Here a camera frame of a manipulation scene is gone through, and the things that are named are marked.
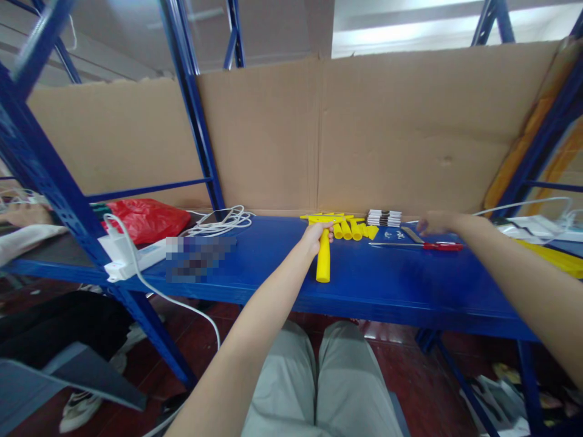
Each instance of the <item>screwdriver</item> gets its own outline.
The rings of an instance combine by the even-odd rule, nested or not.
[[[371,246],[416,246],[425,250],[437,250],[442,252],[459,252],[463,245],[459,243],[369,243]]]

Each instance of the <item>red floor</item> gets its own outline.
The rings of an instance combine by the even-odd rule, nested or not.
[[[23,305],[24,298],[26,306],[29,306],[65,290],[62,283],[43,283],[40,286],[41,294],[30,296],[30,290],[38,287],[37,284],[24,291],[10,293],[7,299],[6,295],[0,296],[8,302],[6,312]],[[216,350],[216,338],[211,325],[189,310],[158,297],[152,299],[152,304],[159,313],[166,316],[166,328],[195,374],[200,376]],[[221,338],[224,338],[239,314],[239,307],[218,303],[208,314],[216,321]],[[290,319],[309,334],[316,356],[324,329],[337,320],[334,317],[305,313],[291,313]],[[445,369],[436,351],[429,356],[420,352],[414,340],[416,328],[365,320],[359,321],[359,325],[377,356],[389,390],[396,392],[399,398],[412,437],[477,435],[469,411],[458,395],[457,381]],[[508,340],[455,333],[446,333],[443,340],[467,376],[484,374],[494,378],[490,366],[492,360],[499,361],[500,354],[508,355],[506,362],[509,364],[514,360],[513,343]],[[148,340],[140,342],[129,352],[124,376],[149,396],[146,411],[139,413],[104,402],[89,423],[68,436],[140,437],[153,428],[161,402],[184,390]],[[58,424],[69,394],[69,390],[63,390],[10,436],[60,435]]]

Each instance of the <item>hand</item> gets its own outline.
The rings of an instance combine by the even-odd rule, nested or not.
[[[0,219],[13,226],[52,225],[53,220],[46,208],[39,203],[10,203]]]
[[[450,211],[429,211],[423,214],[417,223],[417,232],[422,237],[431,234],[459,233],[459,229],[465,223],[482,222],[487,219],[475,215],[461,214]]]
[[[305,229],[301,241],[305,242],[312,257],[318,255],[320,250],[320,237],[322,236],[323,230],[328,229],[328,238],[330,239],[330,243],[334,241],[334,232],[332,230],[332,226],[334,226],[334,223],[315,223],[314,225],[310,225]]]

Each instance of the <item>yellow plastic piece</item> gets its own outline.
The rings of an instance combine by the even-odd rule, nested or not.
[[[350,219],[350,228],[352,229],[352,238],[354,241],[360,241],[363,239],[363,233],[360,230],[360,225],[356,221],[356,218]]]
[[[559,252],[553,249],[537,246],[521,240],[516,240],[519,244],[527,249],[532,250],[537,255],[549,261],[555,267],[563,270],[563,272],[577,278],[583,279],[583,260],[569,254]]]
[[[330,240],[328,233],[328,229],[325,229],[320,237],[320,251],[316,266],[316,280],[318,282],[330,282]]]
[[[338,226],[340,223],[341,231],[342,225],[346,224],[347,218],[352,218],[353,215],[334,214],[310,214],[302,215],[300,218],[307,219],[311,225],[314,223],[335,223]],[[316,280],[318,282],[330,282],[330,240],[328,237],[329,230],[324,229],[320,236],[320,250],[318,251],[318,261],[316,264]]]
[[[342,232],[342,226],[340,225],[340,223],[334,223],[334,237],[336,237],[337,240],[344,237],[344,233]]]
[[[343,222],[340,222],[340,227],[342,229],[342,234],[344,236],[344,239],[345,240],[352,240],[352,231],[350,230],[348,223],[346,223],[346,220]]]
[[[367,226],[366,230],[369,233],[369,238],[371,240],[374,240],[375,237],[377,236],[378,228],[376,226]]]

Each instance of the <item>cardboard backdrop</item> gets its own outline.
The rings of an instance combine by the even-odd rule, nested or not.
[[[475,211],[558,45],[307,59],[202,75],[225,203],[274,215]],[[202,176],[174,80],[38,89],[29,105],[85,194]],[[210,204],[201,185],[148,196]]]

